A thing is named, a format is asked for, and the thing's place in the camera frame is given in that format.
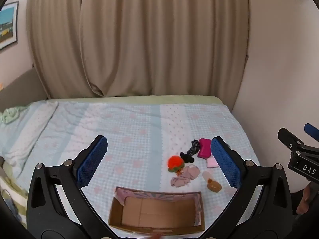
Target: pink sponge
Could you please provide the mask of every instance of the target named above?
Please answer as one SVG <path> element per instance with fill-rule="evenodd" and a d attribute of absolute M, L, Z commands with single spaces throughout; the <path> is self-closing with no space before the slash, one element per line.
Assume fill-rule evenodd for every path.
<path fill-rule="evenodd" d="M 198 157 L 207 159 L 211 156 L 211 139 L 201 138 L 199 140 L 200 151 L 198 152 Z"/>
<path fill-rule="evenodd" d="M 215 168 L 218 167 L 218 163 L 215 160 L 214 156 L 211 156 L 210 158 L 207 158 L 207 168 Z"/>

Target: human hand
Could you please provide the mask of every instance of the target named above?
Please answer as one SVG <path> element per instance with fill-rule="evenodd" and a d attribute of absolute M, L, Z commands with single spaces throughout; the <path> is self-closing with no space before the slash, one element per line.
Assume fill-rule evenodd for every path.
<path fill-rule="evenodd" d="M 308 211 L 309 209 L 309 204 L 307 200 L 309 199 L 310 196 L 310 183 L 304 188 L 303 190 L 303 196 L 302 199 L 299 203 L 299 206 L 297 207 L 297 214 L 304 214 Z"/>

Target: framed picture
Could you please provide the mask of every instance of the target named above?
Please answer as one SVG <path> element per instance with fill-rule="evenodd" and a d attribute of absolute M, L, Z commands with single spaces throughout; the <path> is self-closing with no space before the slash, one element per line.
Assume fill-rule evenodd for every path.
<path fill-rule="evenodd" d="M 5 4 L 0 11 L 0 50 L 17 42 L 18 3 Z"/>

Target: blue gripper pad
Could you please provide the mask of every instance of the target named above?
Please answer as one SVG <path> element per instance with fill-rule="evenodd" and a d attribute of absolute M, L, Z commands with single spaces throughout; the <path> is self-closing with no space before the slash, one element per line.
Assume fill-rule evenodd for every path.
<path fill-rule="evenodd" d="M 240 188 L 246 169 L 240 155 L 229 148 L 221 137 L 215 137 L 211 142 L 211 152 L 224 173 L 229 185 Z"/>
<path fill-rule="evenodd" d="M 317 142 L 319 142 L 319 130 L 317 128 L 307 123 L 305 124 L 304 131 Z"/>
<path fill-rule="evenodd" d="M 87 149 L 81 151 L 80 154 L 85 154 L 85 159 L 75 167 L 77 185 L 79 188 L 89 185 L 96 169 L 106 154 L 106 151 L 107 139 L 104 136 L 98 136 Z"/>

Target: brown plush toy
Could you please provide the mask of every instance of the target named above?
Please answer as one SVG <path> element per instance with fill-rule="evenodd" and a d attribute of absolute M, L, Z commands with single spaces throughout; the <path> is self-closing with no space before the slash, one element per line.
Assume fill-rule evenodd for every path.
<path fill-rule="evenodd" d="M 207 180 L 207 188 L 213 192 L 220 192 L 222 187 L 217 181 L 213 181 L 212 179 Z"/>
<path fill-rule="evenodd" d="M 213 191 L 213 192 L 220 192 L 221 191 L 222 186 L 217 181 L 213 180 L 213 177 L 212 177 L 210 172 L 207 172 L 207 171 L 203 172 L 202 177 L 207 182 L 207 188 L 210 191 Z"/>

